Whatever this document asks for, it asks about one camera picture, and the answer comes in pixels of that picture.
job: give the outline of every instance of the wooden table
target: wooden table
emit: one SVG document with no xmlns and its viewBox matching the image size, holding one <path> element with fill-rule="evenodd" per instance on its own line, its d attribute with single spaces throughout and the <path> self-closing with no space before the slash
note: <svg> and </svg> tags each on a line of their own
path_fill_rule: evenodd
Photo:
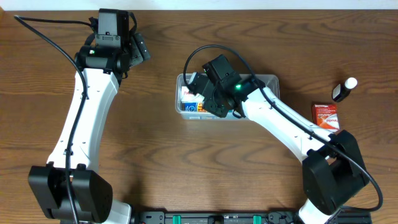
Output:
<svg viewBox="0 0 398 224">
<path fill-rule="evenodd" d="M 249 121 L 186 121 L 175 111 L 175 82 L 186 58 L 205 44 L 233 47 L 256 73 L 279 77 L 282 101 L 311 119 L 314 102 L 348 77 L 358 87 L 338 104 L 342 128 L 358 140 L 384 193 L 374 223 L 398 220 L 397 11 L 136 11 L 152 59 L 134 67 L 106 121 L 99 174 L 114 197 L 169 211 L 300 208 L 299 161 L 274 136 Z M 43 166 L 63 128 L 75 71 L 14 14 L 87 21 L 96 11 L 5 12 L 0 22 L 0 222 L 46 220 L 27 175 Z M 78 52 L 90 30 L 31 24 Z M 189 71 L 225 53 L 199 53 Z M 237 70 L 238 60 L 226 54 Z M 349 205 L 377 203 L 371 185 Z"/>
</svg>

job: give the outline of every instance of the black bottle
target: black bottle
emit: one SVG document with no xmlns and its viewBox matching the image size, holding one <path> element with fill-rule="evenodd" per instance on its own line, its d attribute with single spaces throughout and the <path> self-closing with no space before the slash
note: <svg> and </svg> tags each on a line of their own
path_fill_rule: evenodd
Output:
<svg viewBox="0 0 398 224">
<path fill-rule="evenodd" d="M 358 81 L 355 78 L 348 78 L 344 83 L 336 86 L 336 88 L 331 93 L 331 97 L 335 102 L 342 101 L 349 95 L 351 90 L 356 87 L 356 84 L 358 84 Z"/>
</svg>

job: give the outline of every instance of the clear plastic container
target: clear plastic container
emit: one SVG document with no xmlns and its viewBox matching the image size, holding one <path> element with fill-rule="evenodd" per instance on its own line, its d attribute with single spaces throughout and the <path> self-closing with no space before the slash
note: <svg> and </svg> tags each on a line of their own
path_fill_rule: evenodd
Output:
<svg viewBox="0 0 398 224">
<path fill-rule="evenodd" d="M 187 74 L 187 80 L 191 78 L 192 74 L 189 73 Z M 248 74 L 241 74 L 242 79 L 245 79 L 249 77 L 250 75 Z M 275 94 L 276 97 L 279 98 L 279 80 L 275 75 L 256 75 L 258 79 L 263 81 Z M 232 115 L 232 112 L 229 112 L 225 118 L 219 118 L 209 112 L 198 112 L 198 111 L 185 111 L 182 109 L 182 92 L 181 88 L 185 86 L 185 83 L 183 81 L 183 75 L 179 74 L 177 77 L 177 85 L 176 85 L 176 91 L 175 91 L 175 110 L 182 116 L 183 119 L 218 119 L 218 120 L 245 120 L 247 118 L 235 118 Z"/>
</svg>

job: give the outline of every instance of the black cable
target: black cable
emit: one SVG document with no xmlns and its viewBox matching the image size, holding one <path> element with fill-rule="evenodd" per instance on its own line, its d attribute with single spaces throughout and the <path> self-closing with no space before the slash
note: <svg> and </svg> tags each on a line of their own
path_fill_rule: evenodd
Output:
<svg viewBox="0 0 398 224">
<path fill-rule="evenodd" d="M 82 21 L 59 21 L 59 20 L 52 20 L 52 19 L 36 19 L 36 18 L 29 18 L 29 17 L 24 17 L 24 16 L 17 16 L 17 17 L 24 21 L 64 23 L 64 24 L 83 24 L 83 25 L 91 27 L 91 24 L 89 24 L 88 22 L 82 22 Z"/>
<path fill-rule="evenodd" d="M 185 82 L 185 85 L 187 86 L 187 88 L 192 91 L 192 89 L 190 88 L 188 82 L 187 82 L 187 67 L 189 64 L 189 61 L 192 59 L 192 57 L 198 53 L 199 51 L 203 50 L 203 49 L 207 49 L 207 48 L 219 48 L 219 49 L 224 49 L 227 50 L 229 52 L 231 52 L 232 54 L 235 54 L 240 61 L 242 61 L 242 63 L 244 64 L 244 66 L 250 71 L 251 76 L 253 77 L 253 79 L 256 82 L 257 86 L 260 86 L 259 83 L 259 79 L 257 78 L 256 74 L 254 73 L 254 71 L 252 70 L 252 68 L 249 66 L 249 64 L 247 63 L 247 61 L 245 61 L 245 59 L 243 59 L 240 54 L 238 54 L 235 50 L 229 48 L 229 47 L 225 47 L 222 45 L 218 45 L 218 44 L 211 44 L 211 45 L 204 45 L 202 47 L 199 47 L 198 49 L 194 50 L 192 52 L 192 54 L 187 58 L 187 61 L 185 62 L 185 66 L 184 66 L 184 70 L 183 70 L 183 79 Z M 352 164 L 354 164 L 361 172 L 362 174 L 364 174 L 369 181 L 373 184 L 374 188 L 376 189 L 377 192 L 377 196 L 379 198 L 379 203 L 373 207 L 373 208 L 357 208 L 357 207 L 349 207 L 349 206 L 342 206 L 342 209 L 345 210 L 352 210 L 352 211 L 357 211 L 357 212 L 374 212 L 376 210 L 379 210 L 382 205 L 383 205 L 383 195 L 381 192 L 381 189 L 379 187 L 379 185 L 377 184 L 377 182 L 374 180 L 374 178 L 372 177 L 372 175 L 365 170 L 364 168 L 362 168 L 357 162 L 355 162 L 354 160 L 352 160 L 352 158 L 350 158 L 349 156 L 347 156 L 344 152 L 342 152 L 341 150 L 339 150 L 336 146 L 334 146 L 333 144 L 329 143 L 328 141 L 324 140 L 323 138 L 321 138 L 320 136 L 316 135 L 313 131 L 308 130 L 305 126 L 303 126 L 302 124 L 300 124 L 299 122 L 297 122 L 296 120 L 294 120 L 293 118 L 291 118 L 289 115 L 287 115 L 284 111 L 282 111 L 275 103 L 275 101 L 272 101 L 264 92 L 264 90 L 262 88 L 259 88 L 261 94 L 263 95 L 263 97 L 267 100 L 267 102 L 272 105 L 272 107 L 278 111 L 278 113 L 280 113 L 280 115 L 282 115 L 284 118 L 286 118 L 288 121 L 290 121 L 291 123 L 293 123 L 294 125 L 296 125 L 296 127 L 300 128 L 302 131 L 304 131 L 305 133 L 309 134 L 312 138 L 320 141 L 322 144 L 328 146 L 329 148 L 331 148 L 333 151 L 335 151 L 337 154 L 339 154 L 341 157 L 345 158 L 346 160 L 350 161 Z"/>
<path fill-rule="evenodd" d="M 31 27 L 30 25 L 28 25 L 26 22 L 23 21 L 23 20 L 27 20 L 27 21 L 45 22 L 45 21 L 47 21 L 46 19 L 33 19 L 33 18 L 26 18 L 26 17 L 22 17 L 22 16 L 14 16 L 14 18 L 18 22 L 20 22 L 23 26 L 28 28 L 30 31 L 32 31 L 33 33 L 35 33 L 36 35 L 38 35 L 39 37 L 41 37 L 42 39 L 47 41 L 49 44 L 51 44 L 53 47 L 55 47 L 57 50 L 59 50 L 69 60 L 69 62 L 75 67 L 76 71 L 79 73 L 79 76 L 80 76 L 80 79 L 81 79 L 81 84 L 83 85 L 83 92 L 81 93 L 80 106 L 79 106 L 79 109 L 77 111 L 75 121 L 73 122 L 73 126 L 72 126 L 72 129 L 70 131 L 70 135 L 69 135 L 67 148 L 65 150 L 65 152 L 66 152 L 66 156 L 65 156 L 66 157 L 65 158 L 65 178 L 66 178 L 66 181 L 67 181 L 68 198 L 69 198 L 69 201 L 70 201 L 70 206 L 72 208 L 73 218 L 75 220 L 75 223 L 79 224 L 79 218 L 78 218 L 78 214 L 77 214 L 77 209 L 76 209 L 75 201 L 73 199 L 73 194 L 72 194 L 72 185 L 71 185 L 71 182 L 70 182 L 70 156 L 71 156 L 71 153 L 72 153 L 71 148 L 72 148 L 73 137 L 75 135 L 75 131 L 76 131 L 77 125 L 79 123 L 80 115 L 81 115 L 81 112 L 83 111 L 83 107 L 84 107 L 84 104 L 85 104 L 85 101 L 86 101 L 86 98 L 87 98 L 86 80 L 85 80 L 85 77 L 83 76 L 82 72 L 79 70 L 79 68 L 78 68 L 77 64 L 75 63 L 75 61 L 60 46 L 58 46 L 56 43 L 54 43 L 48 37 L 44 36 L 42 33 L 40 33 L 39 31 L 35 30 L 33 27 Z M 84 22 L 79 22 L 79 21 L 72 21 L 72 22 L 64 21 L 64 22 L 61 22 L 61 23 L 75 23 L 75 24 L 84 24 L 84 25 L 86 24 Z"/>
<path fill-rule="evenodd" d="M 336 223 L 336 222 L 334 221 L 334 219 L 338 218 L 338 215 L 339 215 L 340 213 L 341 213 L 341 208 L 340 208 L 337 212 L 335 212 L 335 214 L 333 214 L 331 217 L 329 217 L 328 221 L 326 221 L 325 224 L 331 224 L 332 221 L 333 221 L 333 223 Z"/>
<path fill-rule="evenodd" d="M 134 34 L 135 34 L 136 31 L 137 31 L 137 19 L 136 19 L 134 13 L 129 12 L 129 15 L 130 15 L 132 21 L 134 22 L 134 26 L 133 26 L 133 27 L 131 28 L 131 30 L 130 30 L 130 36 L 132 37 L 132 36 L 134 36 Z"/>
</svg>

